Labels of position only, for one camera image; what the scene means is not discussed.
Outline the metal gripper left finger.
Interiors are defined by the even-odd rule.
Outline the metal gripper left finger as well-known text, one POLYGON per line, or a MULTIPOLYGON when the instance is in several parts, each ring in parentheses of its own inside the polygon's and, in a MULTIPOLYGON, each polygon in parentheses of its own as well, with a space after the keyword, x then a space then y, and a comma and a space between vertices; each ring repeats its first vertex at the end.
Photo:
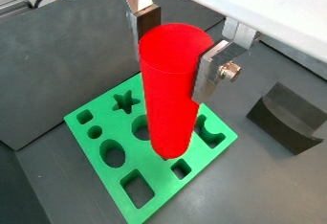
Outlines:
MULTIPOLYGON (((154 0, 126 1, 134 31, 134 48, 138 49, 141 38, 149 31, 162 25, 162 7, 154 3, 154 0)), ((135 57, 139 57, 139 50, 135 51, 135 57)))

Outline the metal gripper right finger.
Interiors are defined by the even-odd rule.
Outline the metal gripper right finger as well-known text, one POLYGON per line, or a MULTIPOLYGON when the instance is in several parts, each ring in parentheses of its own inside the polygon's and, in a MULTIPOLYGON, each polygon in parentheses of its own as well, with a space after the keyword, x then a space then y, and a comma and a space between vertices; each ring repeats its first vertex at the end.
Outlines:
POLYGON ((193 100, 202 104, 214 93, 223 79, 234 81, 241 66, 234 62, 259 40, 261 32, 233 18, 225 20, 223 38, 199 57, 194 80, 193 100))

